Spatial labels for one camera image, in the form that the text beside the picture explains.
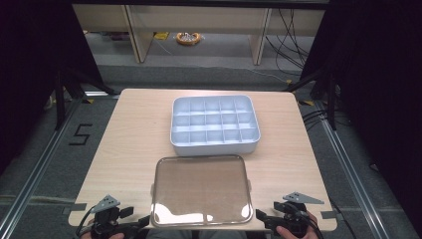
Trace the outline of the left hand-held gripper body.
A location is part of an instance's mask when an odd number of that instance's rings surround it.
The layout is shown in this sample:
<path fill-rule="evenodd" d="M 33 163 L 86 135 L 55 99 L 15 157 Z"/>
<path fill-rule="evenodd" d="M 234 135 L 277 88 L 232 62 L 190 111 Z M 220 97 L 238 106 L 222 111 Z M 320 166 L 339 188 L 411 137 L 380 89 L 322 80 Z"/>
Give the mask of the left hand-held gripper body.
<path fill-rule="evenodd" d="M 119 217 L 120 202 L 106 195 L 92 210 L 95 215 L 92 231 L 100 238 L 107 238 L 109 235 L 118 233 L 117 218 Z"/>

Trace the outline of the black metal stand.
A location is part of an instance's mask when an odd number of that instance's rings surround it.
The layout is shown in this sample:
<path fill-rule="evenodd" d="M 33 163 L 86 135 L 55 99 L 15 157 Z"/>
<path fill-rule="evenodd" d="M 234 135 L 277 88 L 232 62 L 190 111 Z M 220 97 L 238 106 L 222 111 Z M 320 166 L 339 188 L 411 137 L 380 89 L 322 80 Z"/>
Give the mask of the black metal stand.
<path fill-rule="evenodd" d="M 335 108 L 335 80 L 333 72 L 329 67 L 322 67 L 316 70 L 314 73 L 302 77 L 297 83 L 288 85 L 285 89 L 285 92 L 294 92 L 299 88 L 314 82 L 314 86 L 311 89 L 310 96 L 313 100 L 322 100 L 326 98 L 327 108 L 326 115 L 328 123 L 332 130 L 336 130 L 336 125 L 334 121 L 334 108 Z"/>
<path fill-rule="evenodd" d="M 81 83 L 87 83 L 110 96 L 118 95 L 118 91 L 104 84 L 102 77 L 93 78 L 69 67 L 58 67 L 54 79 L 57 109 L 56 129 L 59 129 L 66 119 L 64 90 L 67 90 L 72 99 L 81 100 L 86 95 Z"/>

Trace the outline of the person's right hand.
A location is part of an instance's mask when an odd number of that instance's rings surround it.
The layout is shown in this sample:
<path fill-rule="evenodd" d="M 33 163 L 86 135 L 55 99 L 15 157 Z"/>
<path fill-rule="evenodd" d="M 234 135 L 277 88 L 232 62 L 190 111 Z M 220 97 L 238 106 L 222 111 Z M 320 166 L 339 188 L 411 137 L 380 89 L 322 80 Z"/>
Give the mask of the person's right hand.
<path fill-rule="evenodd" d="M 308 212 L 308 216 L 312 226 L 308 227 L 307 234 L 302 238 L 296 237 L 287 228 L 284 228 L 282 226 L 278 226 L 276 230 L 283 239 L 318 239 L 318 236 L 315 231 L 315 228 L 317 227 L 317 219 L 310 212 Z"/>

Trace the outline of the black curtain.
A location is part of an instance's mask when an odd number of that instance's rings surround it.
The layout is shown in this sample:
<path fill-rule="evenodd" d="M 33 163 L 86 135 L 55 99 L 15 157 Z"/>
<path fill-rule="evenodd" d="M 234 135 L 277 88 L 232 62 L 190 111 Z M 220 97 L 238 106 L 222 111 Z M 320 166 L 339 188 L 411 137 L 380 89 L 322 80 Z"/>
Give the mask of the black curtain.
<path fill-rule="evenodd" d="M 422 0 L 328 0 L 303 73 L 327 61 L 361 140 L 422 237 Z"/>
<path fill-rule="evenodd" d="M 103 83 L 72 0 L 0 0 L 0 175 L 23 149 L 57 77 Z"/>

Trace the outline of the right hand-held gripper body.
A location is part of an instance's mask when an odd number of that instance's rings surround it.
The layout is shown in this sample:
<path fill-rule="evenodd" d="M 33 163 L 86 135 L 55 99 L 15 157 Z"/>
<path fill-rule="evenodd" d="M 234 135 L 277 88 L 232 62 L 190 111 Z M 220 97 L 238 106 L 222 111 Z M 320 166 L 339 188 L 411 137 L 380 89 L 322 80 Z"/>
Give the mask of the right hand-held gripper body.
<path fill-rule="evenodd" d="M 283 198 L 290 205 L 290 212 L 284 215 L 289 223 L 289 231 L 299 238 L 304 237 L 308 227 L 312 226 L 306 204 L 323 204 L 323 201 L 296 191 L 284 195 Z M 322 238 L 318 227 L 315 228 L 315 231 L 318 238 Z"/>

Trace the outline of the aluminium floor rail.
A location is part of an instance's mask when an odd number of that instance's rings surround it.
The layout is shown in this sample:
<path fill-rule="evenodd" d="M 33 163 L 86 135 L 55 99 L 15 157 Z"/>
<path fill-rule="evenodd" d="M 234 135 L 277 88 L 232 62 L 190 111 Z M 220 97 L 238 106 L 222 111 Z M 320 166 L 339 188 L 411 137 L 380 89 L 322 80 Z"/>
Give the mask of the aluminium floor rail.
<path fill-rule="evenodd" d="M 0 176 L 0 239 L 76 239 L 68 222 L 99 146 L 116 97 L 65 97 L 56 126 L 54 99 L 42 109 L 24 149 Z"/>
<path fill-rule="evenodd" d="M 352 189 L 354 197 L 364 215 L 366 222 L 375 239 L 390 239 L 390 235 L 386 230 L 386 227 L 374 206 L 362 180 L 358 176 L 349 155 L 347 154 L 345 147 L 343 146 L 338 133 L 331 127 L 331 123 L 327 117 L 321 117 L 322 126 L 324 131 L 333 147 L 339 164 L 347 178 L 347 181 Z"/>

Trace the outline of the white divided storage box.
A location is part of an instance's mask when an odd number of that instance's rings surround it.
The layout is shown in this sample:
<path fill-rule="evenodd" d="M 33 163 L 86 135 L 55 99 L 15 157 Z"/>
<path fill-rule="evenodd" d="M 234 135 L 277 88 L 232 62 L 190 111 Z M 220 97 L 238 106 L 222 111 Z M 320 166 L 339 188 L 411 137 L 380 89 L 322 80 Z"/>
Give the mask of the white divided storage box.
<path fill-rule="evenodd" d="M 178 155 L 251 153 L 260 138 L 248 96 L 181 97 L 173 101 L 170 141 Z"/>

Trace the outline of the transparent plastic box lid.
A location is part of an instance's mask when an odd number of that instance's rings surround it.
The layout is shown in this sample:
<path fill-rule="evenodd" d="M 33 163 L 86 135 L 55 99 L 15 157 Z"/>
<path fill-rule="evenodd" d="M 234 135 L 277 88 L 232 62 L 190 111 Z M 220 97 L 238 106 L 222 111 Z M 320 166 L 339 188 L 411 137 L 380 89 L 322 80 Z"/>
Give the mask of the transparent plastic box lid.
<path fill-rule="evenodd" d="M 162 158 L 151 196 L 156 227 L 243 224 L 253 217 L 250 183 L 239 155 Z"/>

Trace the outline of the grey tape patch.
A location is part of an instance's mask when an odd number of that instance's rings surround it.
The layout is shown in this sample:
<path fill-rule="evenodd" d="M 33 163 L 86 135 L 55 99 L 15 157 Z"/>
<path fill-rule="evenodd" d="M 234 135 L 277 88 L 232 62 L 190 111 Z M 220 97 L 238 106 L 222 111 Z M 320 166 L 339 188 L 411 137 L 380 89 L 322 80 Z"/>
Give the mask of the grey tape patch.
<path fill-rule="evenodd" d="M 343 219 L 342 214 L 340 212 L 334 211 L 334 210 L 332 210 L 332 211 L 322 211 L 320 213 L 320 215 L 323 219 L 336 219 L 336 220 L 342 220 Z"/>

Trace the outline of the person's left hand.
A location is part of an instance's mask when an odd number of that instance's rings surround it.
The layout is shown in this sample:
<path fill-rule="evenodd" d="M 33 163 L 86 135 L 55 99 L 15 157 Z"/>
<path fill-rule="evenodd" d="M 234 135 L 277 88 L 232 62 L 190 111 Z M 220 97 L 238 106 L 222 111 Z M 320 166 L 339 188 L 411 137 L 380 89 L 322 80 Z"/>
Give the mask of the person's left hand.
<path fill-rule="evenodd" d="M 78 234 L 80 239 L 100 239 L 100 237 L 91 230 L 92 225 L 94 224 L 94 219 L 91 219 L 88 222 L 88 225 L 85 226 Z M 109 235 L 107 238 L 104 239 L 124 239 L 123 233 L 116 233 Z"/>

